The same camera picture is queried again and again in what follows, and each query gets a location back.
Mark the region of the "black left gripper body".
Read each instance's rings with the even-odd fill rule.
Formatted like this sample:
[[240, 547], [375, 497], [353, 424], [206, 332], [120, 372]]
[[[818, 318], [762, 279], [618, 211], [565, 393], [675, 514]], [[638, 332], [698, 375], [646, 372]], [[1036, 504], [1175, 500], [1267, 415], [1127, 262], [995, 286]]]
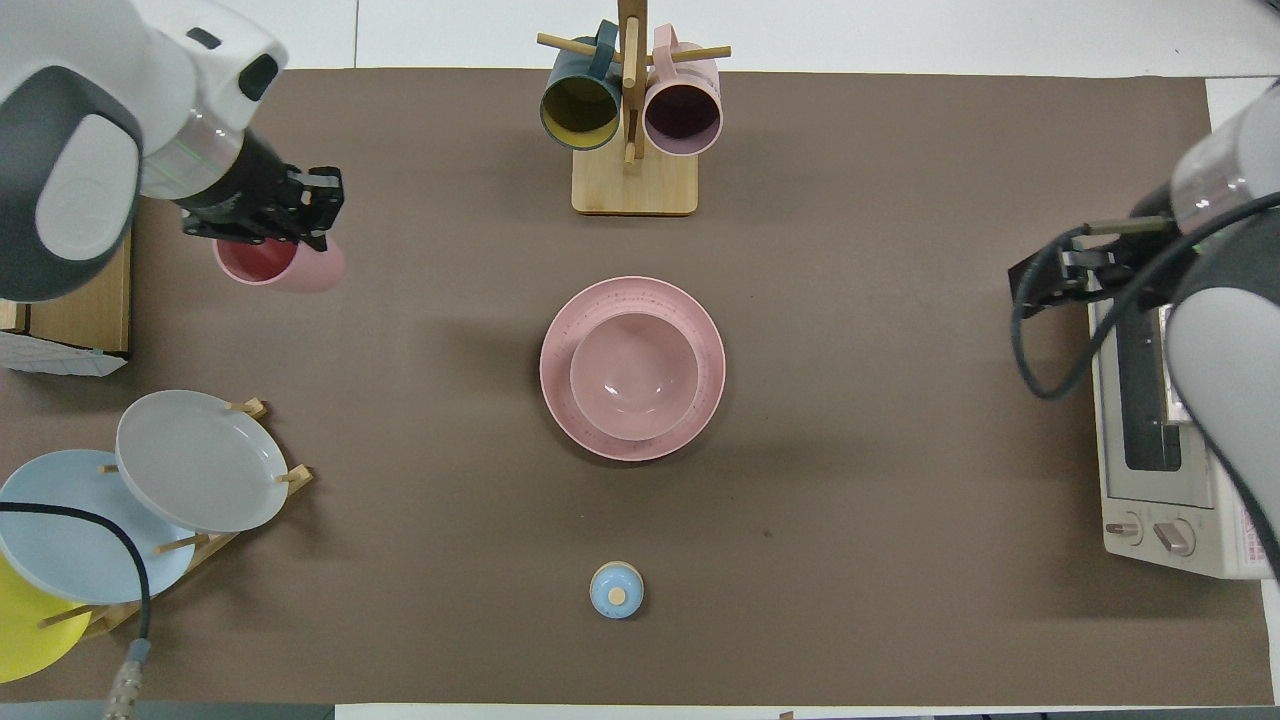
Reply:
[[298, 242], [303, 186], [300, 170], [284, 163], [262, 140], [246, 140], [230, 169], [209, 188], [180, 200], [187, 234], [261, 243]]

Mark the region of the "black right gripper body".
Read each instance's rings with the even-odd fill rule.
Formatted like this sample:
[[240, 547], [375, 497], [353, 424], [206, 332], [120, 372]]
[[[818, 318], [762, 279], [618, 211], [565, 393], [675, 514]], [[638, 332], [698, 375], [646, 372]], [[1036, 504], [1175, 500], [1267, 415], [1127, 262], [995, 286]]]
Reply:
[[1170, 215], [1087, 222], [1052, 243], [1044, 265], [1044, 304], [1111, 297], [1180, 236]]

